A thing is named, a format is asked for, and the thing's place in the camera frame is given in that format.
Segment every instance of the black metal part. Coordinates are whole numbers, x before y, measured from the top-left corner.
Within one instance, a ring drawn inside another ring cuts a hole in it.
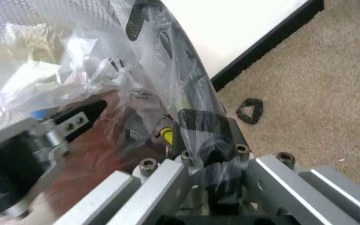
[[[107,103],[104,100],[99,100],[96,102],[92,102],[86,105],[82,105],[79,107],[76,107],[74,109],[69,109],[65,112],[60,112],[56,116],[54,116],[52,119],[53,121],[58,125],[66,121],[72,116],[75,116],[76,114],[80,112],[84,112],[87,116],[89,122],[78,128],[73,133],[69,134],[65,137],[65,139],[68,142],[72,142],[75,138],[89,130],[94,122],[98,119],[98,117],[101,115],[102,111],[106,108]]]
[[[204,166],[228,162],[236,156],[229,121],[226,117],[191,109],[180,110],[178,116],[181,127],[212,133],[212,138],[202,143],[198,152]]]
[[[156,225],[299,225],[290,215],[163,216]]]
[[[243,112],[243,108],[253,106],[254,112],[252,113],[252,117],[248,116]],[[263,114],[263,102],[260,99],[256,98],[247,98],[237,109],[236,111],[237,117],[242,121],[248,124],[256,124]]]
[[[174,125],[173,125],[173,145],[172,145],[173,157],[176,158],[185,149],[186,149],[186,146],[184,144],[183,138],[181,137],[180,125],[178,123],[174,123]]]
[[[19,202],[45,172],[35,148],[27,133],[0,143],[0,212]]]
[[[247,141],[244,138],[244,135],[242,134],[239,125],[237,124],[236,120],[233,118],[227,118],[227,120],[229,121],[230,124],[230,129],[232,131],[232,136],[233,136],[233,142],[234,142],[234,146],[237,149],[237,146],[245,146],[246,147],[246,151],[250,152],[251,149],[247,143]]]

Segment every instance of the black rubber piece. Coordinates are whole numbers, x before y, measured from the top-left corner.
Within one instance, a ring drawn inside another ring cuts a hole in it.
[[[248,116],[242,111],[243,108],[248,106],[254,106],[254,112],[252,113],[252,117]],[[238,108],[236,114],[237,117],[240,118],[240,120],[248,124],[257,124],[263,114],[263,102],[262,100],[256,98],[247,98]]]
[[[219,91],[224,88],[224,86],[237,77],[241,71],[251,66],[264,54],[276,47],[304,24],[308,23],[318,12],[322,10],[324,10],[323,0],[307,1],[304,5],[295,10],[291,15],[263,36],[253,46],[248,48],[242,55],[216,74],[212,78],[212,84],[215,87],[215,90]]]

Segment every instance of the silver metal frame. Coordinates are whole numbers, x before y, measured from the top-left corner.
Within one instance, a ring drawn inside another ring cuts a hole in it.
[[[105,224],[140,186],[140,179],[115,171],[54,224]]]
[[[360,223],[360,186],[330,166],[301,172],[300,176]]]
[[[167,159],[107,224],[155,224],[162,215],[175,214],[189,189],[187,169]]]
[[[271,214],[286,209],[301,224],[358,224],[275,156],[249,162],[245,187],[251,202]]]

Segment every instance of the screw hole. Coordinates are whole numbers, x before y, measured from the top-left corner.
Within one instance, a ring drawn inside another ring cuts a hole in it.
[[[144,165],[152,165],[154,164],[151,160],[145,160]]]
[[[84,118],[83,117],[80,117],[78,120],[77,120],[77,124],[82,124],[84,122]]]
[[[71,131],[71,130],[73,130],[73,128],[74,128],[73,123],[69,123],[69,124],[67,125],[67,127],[66,127],[66,130],[67,130],[67,131]]]
[[[287,159],[287,160],[290,160],[291,159],[291,156],[287,155],[287,154],[281,154],[280,157],[282,159]]]

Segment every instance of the perforated metal mesh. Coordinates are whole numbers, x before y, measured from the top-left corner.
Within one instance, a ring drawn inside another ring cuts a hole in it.
[[[82,20],[110,30],[113,15],[109,0],[0,0],[0,31],[6,23],[78,25]]]

